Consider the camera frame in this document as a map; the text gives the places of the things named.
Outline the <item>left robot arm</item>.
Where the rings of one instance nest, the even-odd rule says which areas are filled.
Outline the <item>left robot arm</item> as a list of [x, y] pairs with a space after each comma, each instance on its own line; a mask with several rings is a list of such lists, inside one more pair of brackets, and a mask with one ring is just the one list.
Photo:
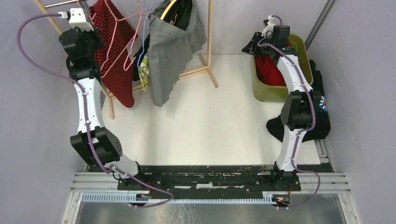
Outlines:
[[87, 165], [118, 173], [120, 181], [143, 189], [147, 177], [123, 153], [120, 140], [105, 127], [102, 117], [101, 73], [95, 61], [96, 51], [105, 46], [100, 30], [72, 28], [59, 36], [59, 42], [67, 54], [66, 67], [78, 97], [79, 124], [77, 134], [70, 137], [72, 147]]

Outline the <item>red polka dot skirt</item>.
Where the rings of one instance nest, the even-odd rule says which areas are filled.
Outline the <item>red polka dot skirt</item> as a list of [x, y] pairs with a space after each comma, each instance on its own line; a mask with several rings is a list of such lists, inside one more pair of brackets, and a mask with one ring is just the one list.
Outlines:
[[135, 30], [110, 0], [98, 0], [90, 11], [94, 26], [100, 29], [106, 45], [95, 55], [101, 70], [101, 81], [122, 105], [131, 108], [134, 105], [133, 70], [124, 71], [123, 64], [128, 54], [127, 44]]

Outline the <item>plain red skirt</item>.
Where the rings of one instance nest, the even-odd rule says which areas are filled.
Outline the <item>plain red skirt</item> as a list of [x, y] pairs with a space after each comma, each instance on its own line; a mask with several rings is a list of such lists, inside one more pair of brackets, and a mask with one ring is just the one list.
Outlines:
[[286, 87], [285, 80], [270, 54], [255, 56], [255, 69], [256, 76], [263, 84]]

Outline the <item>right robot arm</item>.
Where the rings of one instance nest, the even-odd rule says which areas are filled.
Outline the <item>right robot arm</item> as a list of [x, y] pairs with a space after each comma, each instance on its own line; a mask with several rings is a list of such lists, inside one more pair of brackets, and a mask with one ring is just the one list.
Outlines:
[[290, 27], [274, 25], [267, 30], [270, 36], [255, 32], [243, 53], [269, 56], [282, 74], [288, 97], [281, 109], [284, 126], [282, 147], [270, 172], [270, 185], [282, 190], [298, 181], [297, 157], [304, 136], [316, 125], [316, 115], [321, 99], [319, 91], [313, 90], [303, 75], [297, 51], [289, 45]]

